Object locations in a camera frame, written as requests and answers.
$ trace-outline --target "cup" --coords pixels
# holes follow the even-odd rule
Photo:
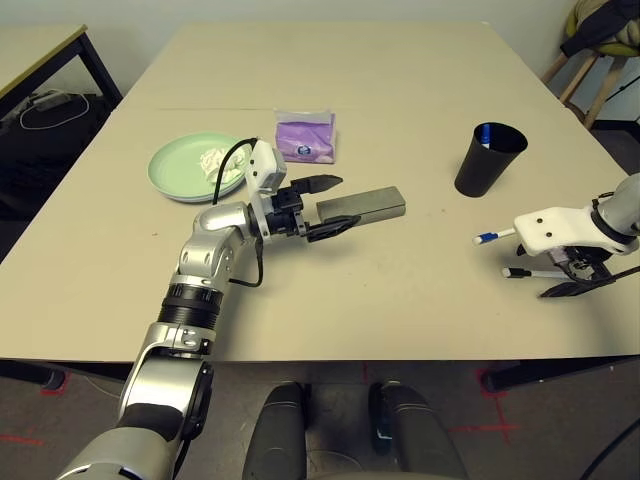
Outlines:
[[[456,176],[456,189],[468,197],[483,196],[527,145],[526,137],[513,127],[495,122],[478,125]]]

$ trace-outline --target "plastic bag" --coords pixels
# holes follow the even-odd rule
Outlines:
[[[288,162],[335,163],[335,114],[276,110],[276,147]]]

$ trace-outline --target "green plate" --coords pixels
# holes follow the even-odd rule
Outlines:
[[[214,184],[207,181],[200,167],[200,155],[212,148],[229,149],[237,138],[221,133],[202,132],[177,138],[158,150],[147,168],[147,175],[162,194],[179,202],[195,203],[213,199]],[[220,187],[220,197],[244,180],[237,175]]]

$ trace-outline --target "table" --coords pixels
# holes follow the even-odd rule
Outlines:
[[[149,159],[166,142],[203,130],[272,141],[271,108],[284,103],[329,106],[337,115],[337,163],[289,165],[289,179],[332,173],[345,180],[306,196],[310,220],[315,201],[388,185],[400,189],[407,213],[323,242],[284,239],[265,249],[263,286],[232,286],[225,297],[216,360],[535,359],[640,352],[637,276],[584,297],[540,300],[536,294],[551,280],[505,280],[500,269],[546,259],[517,260],[511,238],[483,247],[471,243],[478,232],[507,227],[520,213],[588,204],[624,178],[488,26],[286,27],[256,25],[244,37],[233,34],[233,25],[193,26],[168,45],[0,265],[5,329],[16,329],[0,339],[0,356],[132,361],[202,208],[154,191],[146,179]],[[291,51],[319,45],[321,38],[346,39],[354,28],[353,42],[340,51],[331,48],[331,40],[314,54],[333,73],[310,84],[302,62],[309,74],[304,96],[301,62]],[[434,39],[446,48],[418,48]],[[232,45],[246,75],[240,64],[227,64],[236,72],[233,82],[219,65],[197,61],[193,49],[202,53],[215,45],[224,52]],[[287,45],[289,50],[280,50]],[[367,45],[385,47],[369,52]],[[357,61],[346,62],[349,56]],[[224,58],[231,62],[231,56]],[[278,58],[273,76],[281,86],[271,89],[275,81],[255,72]],[[498,74],[490,68],[496,65]],[[341,75],[343,82],[325,83]],[[357,81],[365,78],[368,83]],[[218,93],[191,91],[205,84]],[[376,89],[389,95],[375,95]],[[453,178],[472,128],[484,121],[517,127],[529,148],[485,197],[471,199],[454,189]],[[246,200],[245,190],[228,200]],[[245,256],[248,262],[252,255]],[[616,257],[611,268],[628,268],[639,259],[638,252]],[[237,276],[252,274],[241,268]]]
[[[86,25],[0,27],[0,119],[76,55],[115,108],[122,95],[85,33]]]

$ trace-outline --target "stool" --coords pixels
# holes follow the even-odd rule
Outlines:
[[[573,35],[575,35],[577,29],[578,19],[574,10],[567,19],[566,33],[569,37],[572,37]],[[578,108],[575,107],[575,105],[571,104],[569,100],[571,100],[571,97],[578,89],[587,73],[589,73],[591,67],[593,67],[593,65],[596,63],[598,57],[603,57],[605,55],[613,57],[613,63],[611,64],[609,71],[605,75],[604,80],[602,81],[602,85],[600,86],[600,90],[598,91],[596,98],[591,103],[591,107],[589,108],[586,116],[581,119],[582,124],[587,129],[590,129],[593,126],[593,122],[596,121],[596,117],[598,116],[598,113],[600,113],[600,110],[602,109],[604,102],[609,96],[609,93],[611,92],[611,90],[613,90],[613,87],[618,82],[620,74],[622,73],[622,69],[627,63],[627,60],[629,60],[629,58],[631,57],[640,56],[640,50],[623,43],[606,43],[591,47],[591,53],[585,59],[584,63],[580,66],[577,73],[574,75],[567,87],[558,97],[563,105],[571,108],[574,113],[577,113],[576,110],[578,110]],[[556,73],[558,73],[560,69],[567,63],[568,60],[569,58],[561,53],[560,56],[555,60],[555,62],[553,62],[553,65],[551,65],[551,67],[549,67],[549,69],[540,78],[542,82],[545,85],[548,84],[556,75]]]

